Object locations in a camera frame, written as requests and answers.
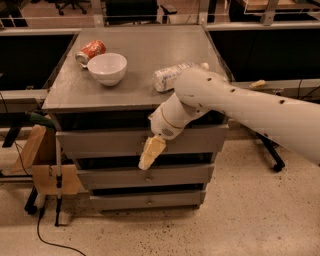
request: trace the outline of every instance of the red can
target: red can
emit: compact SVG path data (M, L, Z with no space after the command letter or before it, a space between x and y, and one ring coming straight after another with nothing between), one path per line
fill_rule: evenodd
M77 52L76 60L81 64L82 67L86 68L89 60L105 52L105 45L100 40L93 40L83 47L79 52Z

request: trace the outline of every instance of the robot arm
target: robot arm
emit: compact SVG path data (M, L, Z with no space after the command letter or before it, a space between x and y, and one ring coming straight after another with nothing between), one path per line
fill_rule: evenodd
M320 166L320 105L240 89L199 68L186 69L174 90L150 117L153 133L164 142L215 110Z

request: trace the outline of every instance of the speckled floor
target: speckled floor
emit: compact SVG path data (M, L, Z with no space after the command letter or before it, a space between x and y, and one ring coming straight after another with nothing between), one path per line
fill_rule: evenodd
M95 211L86 193L64 197L60 227L55 198L40 223L42 238L90 256L320 255L320 170L283 148L280 173L262 143L232 123L199 209ZM1 255L81 255L42 243L38 212L24 205L30 184L0 186Z

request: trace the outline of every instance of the metal cabinet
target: metal cabinet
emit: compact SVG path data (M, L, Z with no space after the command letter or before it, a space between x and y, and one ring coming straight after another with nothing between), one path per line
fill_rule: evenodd
M127 58L126 75L116 86L102 86L75 60L94 39ZM83 29L77 37L43 109L99 211L204 202L228 130L224 115L210 111L192 121L149 170L138 168L144 143L153 136L148 116L172 94L155 91L152 73L185 61L207 62L225 75L201 26Z

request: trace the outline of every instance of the white bowl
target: white bowl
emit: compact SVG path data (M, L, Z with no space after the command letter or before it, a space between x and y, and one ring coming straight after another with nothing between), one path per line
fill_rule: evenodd
M98 82L112 86L120 82L127 70L127 59L117 53L105 53L89 60L87 68Z

